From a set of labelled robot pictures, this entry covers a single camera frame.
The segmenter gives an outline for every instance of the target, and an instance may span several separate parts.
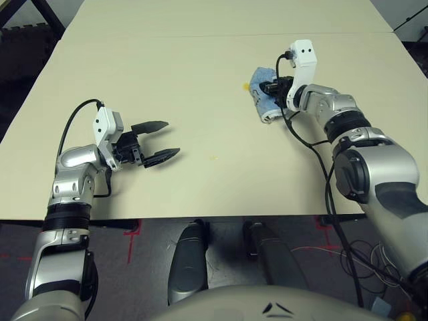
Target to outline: floor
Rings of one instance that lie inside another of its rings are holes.
[[[207,251],[209,287],[236,284],[264,284],[256,261],[249,261],[242,241],[242,224],[248,217],[210,218],[211,245]],[[89,320],[146,320],[167,308],[167,280],[175,243],[190,218],[144,219],[139,232],[129,235],[121,229],[91,228],[90,250],[95,253],[100,287]],[[264,217],[263,221],[290,249],[314,246],[340,251],[340,243],[330,226],[315,217]],[[379,237],[367,219],[343,223],[349,240],[363,239],[376,245]],[[8,320],[23,303],[35,227],[3,224],[0,230],[0,320]],[[339,256],[317,249],[293,252],[304,271],[310,289],[352,304],[356,295],[352,278],[340,266]],[[360,274],[366,270],[357,266]],[[383,285],[375,277],[362,285],[378,291]],[[363,291],[370,309],[377,295]],[[393,306],[390,316],[414,309],[398,288],[389,288],[384,300]]]

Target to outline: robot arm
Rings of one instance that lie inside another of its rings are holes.
[[[371,126],[351,95],[312,84],[316,56],[310,40],[293,43],[285,57],[296,68],[287,108],[315,116],[332,146],[338,190],[361,206],[401,275],[426,295],[428,206],[416,194],[415,160]]]
[[[88,313],[82,302],[91,298],[92,306],[98,288],[94,255],[88,251],[92,200],[110,196],[111,173],[119,171],[123,163],[151,167],[180,151],[167,149],[150,157],[140,151],[138,134],[157,131],[167,124],[145,122],[122,133],[119,113],[102,106],[93,123],[97,145],[71,148],[59,155],[47,215],[27,277],[27,301],[12,320],[85,320]],[[105,174],[107,195],[94,195],[99,173]]]

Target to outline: blue cloth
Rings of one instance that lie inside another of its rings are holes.
[[[275,98],[262,92],[259,86],[262,82],[271,82],[274,79],[275,70],[259,67],[249,82],[249,93],[253,96],[257,112],[264,123],[273,122],[276,117],[282,116],[280,108],[275,104]]]

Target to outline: white tabletop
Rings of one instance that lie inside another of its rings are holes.
[[[85,0],[63,39],[363,32],[391,32],[370,0]]]
[[[90,6],[87,0],[85,8]],[[324,179],[314,155],[281,120],[262,124],[243,89],[256,67],[273,67],[297,39],[314,43],[314,82],[352,94],[372,125],[415,157],[418,194],[428,200],[427,80],[395,35],[95,37],[80,20],[79,13],[0,144],[0,218],[44,218],[62,130],[72,110],[89,98],[120,112],[125,130],[147,120],[170,122],[140,137],[146,156],[181,148],[163,165],[114,173],[113,196],[95,200],[93,219],[324,214]],[[292,69],[284,64],[282,73]],[[65,148],[94,142],[95,114],[94,106],[78,114]],[[325,139],[308,115],[294,124],[310,141]],[[320,149],[329,160],[329,148]],[[334,192],[340,213],[361,212]]]

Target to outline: wire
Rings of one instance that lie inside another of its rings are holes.
[[[279,64],[282,58],[285,58],[285,54],[282,54],[278,57],[278,59],[276,60],[276,79],[278,84],[280,85],[280,72],[279,72]],[[280,86],[280,90],[278,92],[278,96],[276,98],[276,103],[277,105],[280,107],[281,113],[282,113],[282,117],[286,123],[286,126],[288,127],[288,130],[292,133],[292,135],[299,140],[304,146],[306,146],[307,148],[309,148],[315,155],[316,158],[318,159],[318,162],[320,163],[321,169],[322,169],[322,173],[324,175],[324,178],[326,179],[326,188],[325,188],[325,201],[326,201],[326,209],[327,209],[327,213],[329,215],[333,216],[333,227],[334,230],[336,231],[337,235],[339,236],[339,239],[343,245],[343,248],[345,249],[346,252],[346,257],[347,260],[349,262],[349,266],[350,266],[350,270],[352,272],[352,278],[354,280],[354,285],[355,285],[355,291],[356,291],[356,297],[357,297],[357,302],[358,302],[358,306],[360,306],[361,308],[364,307],[364,301],[362,299],[362,292],[361,292],[361,286],[360,286],[360,282],[358,279],[358,274],[356,273],[356,269],[355,269],[355,265],[354,265],[354,261],[352,259],[352,254],[351,254],[351,249],[348,243],[348,240],[337,220],[337,213],[336,213],[336,208],[334,206],[334,200],[333,200],[333,196],[332,196],[332,191],[330,188],[330,179],[334,170],[334,163],[332,165],[332,168],[330,169],[330,174],[327,174],[327,170],[326,167],[324,165],[324,162],[322,161],[322,158],[320,156],[320,153],[318,151],[316,151],[314,149],[314,147],[306,142],[302,137],[300,137],[297,132],[293,129],[292,126],[292,118],[296,115],[293,114],[290,119],[286,118],[286,115],[284,113],[284,108],[286,108],[286,90],[288,90],[288,88],[285,88],[285,86]]]
[[[332,178],[333,172],[334,172],[334,163],[332,164],[330,172],[328,173],[328,176],[326,179],[326,187],[325,187],[326,209],[327,209],[327,213],[333,217],[333,220],[332,220],[333,228],[336,231],[337,236],[339,236],[340,242],[342,243],[342,246],[343,246],[345,253],[346,253],[346,256],[347,256],[349,268],[352,272],[352,278],[354,280],[358,306],[363,308],[364,307],[364,301],[362,299],[361,285],[360,285],[360,281],[358,278],[358,274],[357,274],[356,269],[355,269],[354,261],[352,260],[351,246],[349,245],[348,239],[346,238],[345,233],[343,232],[343,229],[340,226],[339,220],[337,218],[336,207],[334,206],[332,190],[330,187],[330,180]]]
[[[61,155],[61,153],[62,153],[62,149],[64,147],[64,142],[66,141],[67,132],[70,129],[70,125],[72,124],[72,121],[73,121],[74,117],[76,117],[77,113],[84,106],[90,104],[91,102],[96,102],[97,109],[100,109],[103,106],[102,102],[99,101],[98,99],[89,99],[89,100],[86,100],[86,101],[82,102],[79,106],[76,107],[76,109],[72,112],[72,114],[68,118],[66,127],[64,128],[64,131],[62,132],[62,136],[61,136],[61,140],[60,140],[60,145],[58,146],[58,152],[56,153],[57,157],[59,157]]]
[[[280,60],[282,58],[284,58],[285,55],[282,54],[278,57],[277,61],[276,61],[276,77],[277,77],[277,82],[280,85],[281,84],[281,78],[279,77],[279,64],[280,64]],[[364,307],[364,302],[362,299],[362,286],[360,285],[359,282],[359,278],[358,278],[358,274],[355,270],[355,265],[354,265],[354,258],[352,256],[355,256],[356,258],[358,258],[362,263],[364,263],[365,265],[367,265],[369,268],[371,268],[374,272],[377,272],[378,275],[382,275],[383,278],[380,278],[381,281],[383,281],[383,283],[387,286],[386,282],[389,284],[393,284],[392,282],[396,282],[398,285],[400,285],[401,289],[406,293],[406,295],[408,295],[409,297],[412,297],[414,300],[418,301],[419,304],[423,304],[423,302],[421,301],[421,297],[419,297],[417,295],[417,293],[413,290],[413,288],[411,286],[409,286],[407,283],[402,282],[402,278],[397,279],[395,276],[392,276],[389,272],[386,272],[385,270],[373,265],[371,263],[371,261],[369,261],[369,259],[365,258],[364,255],[362,255],[361,253],[359,253],[358,250],[356,250],[355,248],[352,248],[352,246],[350,246],[344,232],[343,229],[340,225],[340,222],[338,220],[338,216],[337,216],[337,212],[336,212],[336,207],[334,205],[334,199],[333,199],[333,195],[332,195],[332,189],[330,186],[330,180],[332,178],[332,174],[334,172],[334,163],[331,166],[330,172],[327,173],[326,171],[326,167],[324,165],[324,162],[322,161],[322,158],[320,156],[320,154],[314,149],[313,146],[316,146],[317,143],[315,143],[315,145],[310,144],[308,142],[306,142],[303,138],[301,138],[297,132],[293,129],[292,126],[292,118],[295,117],[299,112],[296,112],[294,114],[292,114],[288,119],[286,118],[286,115],[284,113],[284,109],[287,107],[286,106],[286,95],[287,95],[287,86],[280,86],[280,90],[278,91],[278,95],[276,97],[276,104],[280,107],[281,113],[282,113],[282,117],[286,123],[286,126],[288,128],[288,130],[291,132],[291,134],[297,139],[299,140],[304,146],[306,146],[307,148],[309,148],[317,157],[324,178],[326,179],[326,185],[325,185],[325,190],[324,190],[324,198],[325,198],[325,204],[326,204],[326,210],[327,213],[329,215],[332,216],[332,225],[333,228],[336,232],[336,234],[338,235],[340,242],[342,243],[343,249],[346,253],[346,255],[343,255],[346,257],[347,262],[349,264],[349,269],[352,273],[352,278],[354,280],[354,285],[355,285],[355,290],[356,290],[356,296],[357,296],[357,300],[358,300],[358,305],[360,307]]]
[[[61,153],[62,153],[62,149],[64,147],[64,142],[66,141],[66,137],[67,137],[67,133],[68,130],[70,129],[70,125],[73,122],[74,117],[76,117],[76,115],[78,114],[78,112],[86,105],[95,102],[96,103],[96,107],[97,110],[100,110],[101,107],[104,106],[104,104],[98,100],[98,99],[89,99],[86,100],[84,102],[82,102],[79,106],[76,107],[76,109],[72,112],[72,114],[70,115],[70,117],[68,118],[66,127],[64,128],[64,131],[62,132],[62,136],[61,136],[61,140],[60,140],[60,145],[58,146],[58,151],[56,153],[57,158],[60,157]],[[110,167],[108,167],[106,169],[106,184],[107,184],[107,194],[102,194],[102,195],[94,195],[95,198],[101,198],[101,197],[109,197],[112,194],[112,184],[111,184],[111,178],[112,178],[112,170]]]
[[[296,248],[294,248],[294,249],[291,249],[290,251],[291,252],[294,252],[294,251],[298,251],[298,250],[300,250],[300,249],[317,249],[317,250],[319,250],[319,251],[325,251],[325,252],[328,252],[328,253],[333,253],[333,254],[336,254],[336,255],[339,255],[340,256],[340,258],[342,258],[342,257],[346,257],[346,254],[343,254],[343,251],[344,250],[342,250],[341,252],[337,252],[337,251],[332,251],[332,250],[329,250],[329,249],[324,249],[324,248],[322,248],[322,247],[316,247],[316,246],[300,246],[300,247],[296,247]],[[357,264],[359,264],[359,265],[361,265],[362,267],[364,267],[364,268],[366,268],[366,269],[368,269],[369,271],[371,271],[372,272],[372,274],[373,274],[373,272],[374,272],[374,270],[372,269],[372,268],[370,268],[369,266],[367,266],[366,264],[364,264],[364,263],[362,263],[361,261],[359,261],[359,260],[357,260],[357,259],[352,259],[355,263],[357,263]],[[373,291],[373,290],[370,290],[370,289],[368,289],[368,288],[366,288],[366,287],[364,287],[364,286],[362,286],[362,285],[360,285],[360,287],[362,288],[362,289],[364,289],[364,290],[366,290],[367,292],[370,292],[370,293],[372,293],[372,294],[384,294],[385,292],[386,292],[386,290],[387,290],[387,286],[384,284],[384,288],[381,290],[381,291]]]
[[[89,301],[88,307],[85,311],[85,320],[88,318],[89,314],[92,311],[92,308],[94,307],[96,295],[98,294],[98,270],[96,268],[95,262],[93,262],[94,266],[94,290],[92,292],[91,300]]]

